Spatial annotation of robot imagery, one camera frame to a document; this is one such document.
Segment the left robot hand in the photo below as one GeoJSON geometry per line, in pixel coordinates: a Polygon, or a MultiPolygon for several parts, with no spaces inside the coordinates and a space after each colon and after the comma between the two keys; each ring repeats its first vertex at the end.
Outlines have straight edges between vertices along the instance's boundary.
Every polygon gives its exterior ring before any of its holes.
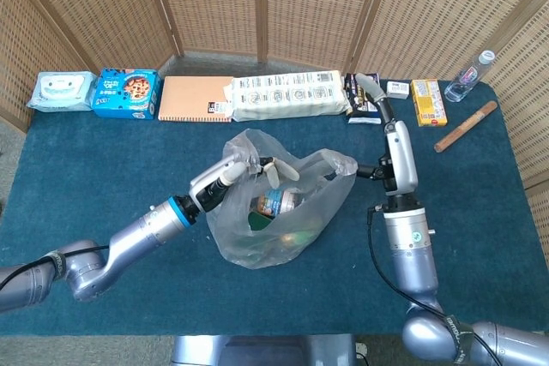
{"type": "Polygon", "coordinates": [[[232,154],[209,167],[190,182],[189,196],[201,213],[207,213],[222,203],[226,192],[243,175],[264,175],[272,189],[278,189],[283,179],[297,182],[299,172],[276,157],[244,158],[232,154]]]}

